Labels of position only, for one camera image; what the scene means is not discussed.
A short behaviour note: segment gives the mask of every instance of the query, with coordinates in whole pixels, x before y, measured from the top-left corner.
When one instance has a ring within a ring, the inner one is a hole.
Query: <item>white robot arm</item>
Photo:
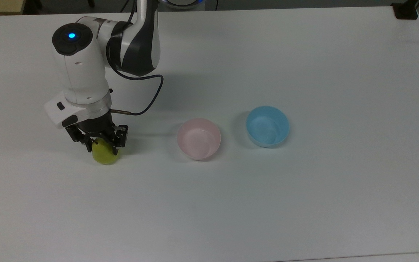
[[[53,55],[63,91],[45,104],[57,128],[91,152],[92,138],[102,138],[117,154],[124,147],[128,126],[115,126],[111,117],[112,91],[105,66],[143,76],[158,65],[157,0],[138,0],[137,22],[83,17],[53,34]]]

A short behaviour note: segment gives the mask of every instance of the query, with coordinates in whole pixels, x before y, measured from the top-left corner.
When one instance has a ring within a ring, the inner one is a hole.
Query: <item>black button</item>
[[[72,124],[75,124],[75,123],[77,123],[78,122],[78,118],[77,118],[77,116],[76,115],[73,115],[73,116],[69,116],[68,118],[66,118],[64,121],[63,121],[63,127],[68,127],[68,126],[70,126],[70,125],[72,125]]]
[[[57,49],[63,53],[73,53],[75,50],[77,50],[77,47],[75,47],[75,44],[64,43],[60,41],[57,43]]]
[[[90,40],[92,38],[92,36],[90,35],[91,35],[91,31],[90,32],[87,31],[82,35],[82,37],[80,37],[79,45],[81,47],[87,46],[90,43]]]
[[[61,38],[61,32],[60,30],[56,30],[56,32],[53,34],[53,41],[58,40]]]
[[[56,106],[58,106],[59,110],[61,110],[61,111],[63,111],[65,109],[65,106],[61,102],[57,103]]]

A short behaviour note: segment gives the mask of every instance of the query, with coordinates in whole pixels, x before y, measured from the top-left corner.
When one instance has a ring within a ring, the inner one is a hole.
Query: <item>floor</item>
[[[117,13],[126,0],[94,0],[95,7],[88,0],[40,0],[42,9],[37,9],[34,0],[27,0],[24,13]],[[132,0],[124,12],[130,12]],[[389,6],[404,0],[218,0],[218,10],[278,9],[278,8],[316,8],[316,7],[369,7]],[[207,0],[205,10],[215,10],[216,0]]]

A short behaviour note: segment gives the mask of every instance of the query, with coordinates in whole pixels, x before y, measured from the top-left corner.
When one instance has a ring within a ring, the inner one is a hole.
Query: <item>blue bowl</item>
[[[289,121],[279,109],[260,106],[247,117],[247,131],[251,141],[261,147],[272,147],[281,143],[289,134]]]

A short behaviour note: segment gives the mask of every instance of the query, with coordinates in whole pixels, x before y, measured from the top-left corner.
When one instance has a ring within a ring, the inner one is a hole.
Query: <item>black object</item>
[[[394,14],[397,19],[401,20],[416,20],[418,13],[416,12],[416,5],[419,5],[419,0],[407,0],[403,4],[392,3],[391,7],[394,8]]]
[[[117,155],[118,147],[125,147],[127,141],[128,126],[115,126],[111,111],[95,119],[88,119],[77,124],[72,124],[65,128],[72,141],[80,142],[87,147],[87,151],[92,151],[92,138],[101,138],[108,143],[113,154]]]
[[[76,115],[72,115],[69,116],[68,118],[64,119],[64,121],[62,122],[63,127],[67,127],[70,126],[74,123],[76,123],[79,119],[77,118]]]
[[[35,2],[35,5],[36,5],[36,8],[38,8],[38,9],[42,9],[43,8],[43,5],[41,4],[41,1],[40,0],[34,0],[34,2]]]
[[[55,31],[52,42],[61,55],[73,55],[90,45],[92,39],[92,30],[86,25],[70,23]]]
[[[63,103],[61,103],[61,102],[58,102],[58,103],[56,104],[56,106],[58,106],[59,110],[61,110],[61,111],[63,111],[63,110],[65,109],[65,106],[64,106],[64,105],[63,105]]]

